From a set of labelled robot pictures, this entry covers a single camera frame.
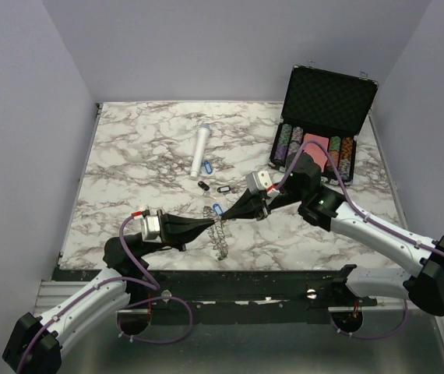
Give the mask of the large metal keyring disc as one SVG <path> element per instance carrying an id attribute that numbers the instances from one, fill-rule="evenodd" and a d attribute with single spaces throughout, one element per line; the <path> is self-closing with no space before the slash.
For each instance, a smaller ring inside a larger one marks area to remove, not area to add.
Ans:
<path id="1" fill-rule="evenodd" d="M 220 217 L 210 206 L 203 207 L 203 217 L 213 220 L 213 225 L 207 228 L 206 231 L 213 245 L 213 249 L 217 252 L 217 259 L 219 261 L 225 260 L 228 257 L 229 247 Z"/>

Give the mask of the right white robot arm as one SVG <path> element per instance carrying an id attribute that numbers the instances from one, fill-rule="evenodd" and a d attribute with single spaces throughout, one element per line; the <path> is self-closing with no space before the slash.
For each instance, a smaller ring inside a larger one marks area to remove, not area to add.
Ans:
<path id="1" fill-rule="evenodd" d="M 324 186 L 321 168 L 309 155 L 293 157 L 277 185 L 265 171 L 248 175 L 248 188 L 222 220 L 260 221 L 275 209 L 297 203 L 298 214 L 310 225 L 352 238 L 398 264 L 391 270 L 344 266 L 330 288 L 336 303 L 385 296 L 409 300 L 428 314 L 444 316 L 444 236 L 434 240 L 416 235 L 370 214 L 345 192 Z"/>

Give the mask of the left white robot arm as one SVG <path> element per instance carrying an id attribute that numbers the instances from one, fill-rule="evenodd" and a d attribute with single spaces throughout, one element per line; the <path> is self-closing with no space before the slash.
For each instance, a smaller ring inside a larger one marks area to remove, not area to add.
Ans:
<path id="1" fill-rule="evenodd" d="M 207 228 L 211 217 L 194 219 L 158 210 L 125 218 L 118 236 L 104 247 L 106 267 L 86 286 L 39 316 L 27 312 L 11 332 L 2 353 L 16 373 L 56 373 L 63 356 L 105 317 L 123 308 L 150 305 L 160 283 L 142 257 L 167 249 L 182 251 Z"/>

